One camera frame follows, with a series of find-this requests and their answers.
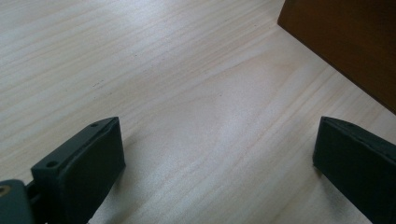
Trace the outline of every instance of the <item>brown wooden block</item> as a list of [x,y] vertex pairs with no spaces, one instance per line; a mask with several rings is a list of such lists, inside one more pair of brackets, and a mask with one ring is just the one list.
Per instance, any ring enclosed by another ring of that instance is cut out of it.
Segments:
[[396,1],[286,0],[278,24],[396,114]]

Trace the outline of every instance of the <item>wooden table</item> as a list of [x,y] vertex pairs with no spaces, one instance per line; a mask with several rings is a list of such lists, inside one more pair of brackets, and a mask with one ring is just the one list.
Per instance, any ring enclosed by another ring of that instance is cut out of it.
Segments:
[[321,116],[396,117],[276,25],[279,0],[2,1],[0,176],[120,117],[90,223],[369,223],[312,166]]

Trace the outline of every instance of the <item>black plastic part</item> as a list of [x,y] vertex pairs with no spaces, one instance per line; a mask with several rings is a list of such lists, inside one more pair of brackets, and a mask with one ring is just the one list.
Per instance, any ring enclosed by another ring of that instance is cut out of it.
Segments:
[[323,117],[314,165],[374,224],[396,223],[396,146],[340,119]]
[[0,223],[35,224],[26,188],[20,180],[0,182]]
[[97,121],[32,168],[48,223],[86,224],[125,167],[118,118]]

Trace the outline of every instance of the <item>wood grain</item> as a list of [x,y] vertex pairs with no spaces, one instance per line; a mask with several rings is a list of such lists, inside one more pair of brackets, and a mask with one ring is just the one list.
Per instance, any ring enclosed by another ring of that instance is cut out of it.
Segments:
[[321,116],[396,117],[276,25],[283,1],[2,1],[0,176],[120,117],[90,223],[369,223],[312,166]]
[[396,2],[287,0],[279,25],[396,114]]

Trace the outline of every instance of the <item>light wood surface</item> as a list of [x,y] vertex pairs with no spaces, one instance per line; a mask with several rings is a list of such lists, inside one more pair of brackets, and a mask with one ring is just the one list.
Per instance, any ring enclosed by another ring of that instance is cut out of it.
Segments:
[[283,1],[1,1],[0,177],[119,116],[95,223],[369,223],[312,166],[321,116],[396,117],[276,25]]

